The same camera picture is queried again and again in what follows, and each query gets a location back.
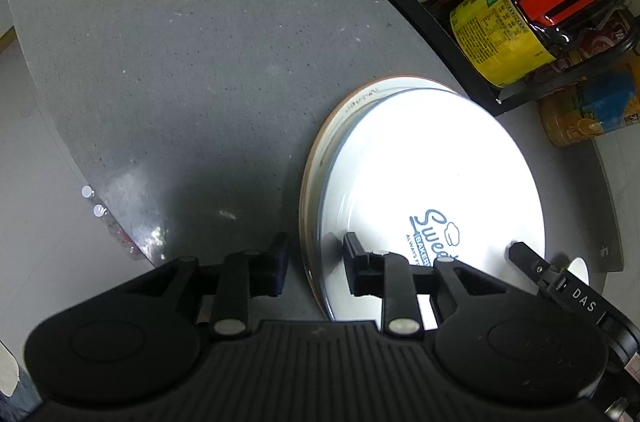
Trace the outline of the white plate Bakery print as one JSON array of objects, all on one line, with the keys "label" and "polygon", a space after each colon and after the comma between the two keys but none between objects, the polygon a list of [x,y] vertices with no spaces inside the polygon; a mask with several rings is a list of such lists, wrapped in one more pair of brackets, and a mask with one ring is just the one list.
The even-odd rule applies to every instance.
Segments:
[{"label": "white plate Bakery print", "polygon": [[585,285],[590,285],[590,274],[587,262],[582,257],[575,257],[566,268],[572,275]]}]

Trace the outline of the white plate Sweet print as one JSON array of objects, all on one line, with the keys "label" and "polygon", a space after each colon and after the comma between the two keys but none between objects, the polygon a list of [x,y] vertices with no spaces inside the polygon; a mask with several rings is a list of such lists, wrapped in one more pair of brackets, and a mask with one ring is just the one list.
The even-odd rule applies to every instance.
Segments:
[{"label": "white plate Sweet print", "polygon": [[316,241],[333,320],[381,319],[381,301],[349,291],[342,242],[412,265],[451,257],[526,292],[506,258],[523,241],[544,254],[544,215],[532,172],[511,135],[467,98],[399,92],[357,115],[338,137],[320,196]]}]

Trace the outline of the lower red can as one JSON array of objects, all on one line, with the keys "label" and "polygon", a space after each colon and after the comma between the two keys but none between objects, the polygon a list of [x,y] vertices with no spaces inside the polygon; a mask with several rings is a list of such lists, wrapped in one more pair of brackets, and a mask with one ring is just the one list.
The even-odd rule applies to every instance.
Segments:
[{"label": "lower red can", "polygon": [[574,49],[567,51],[551,66],[555,72],[562,74],[597,55],[626,52],[638,40],[637,19],[624,8],[615,11],[601,28],[586,32]]}]

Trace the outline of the orange juice bottle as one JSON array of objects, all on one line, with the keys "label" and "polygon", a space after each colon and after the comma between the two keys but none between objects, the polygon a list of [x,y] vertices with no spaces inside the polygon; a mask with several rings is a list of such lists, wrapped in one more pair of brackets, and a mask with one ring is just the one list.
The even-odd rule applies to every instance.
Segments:
[{"label": "orange juice bottle", "polygon": [[639,122],[639,77],[630,67],[580,81],[539,102],[551,143],[568,146]]}]

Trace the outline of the dark soy sauce bottle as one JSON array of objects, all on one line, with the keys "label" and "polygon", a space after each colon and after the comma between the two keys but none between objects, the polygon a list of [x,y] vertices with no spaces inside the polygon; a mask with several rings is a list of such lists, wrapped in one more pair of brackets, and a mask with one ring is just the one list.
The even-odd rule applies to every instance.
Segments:
[{"label": "dark soy sauce bottle", "polygon": [[568,52],[630,0],[463,0],[449,14],[462,53],[505,88]]}]

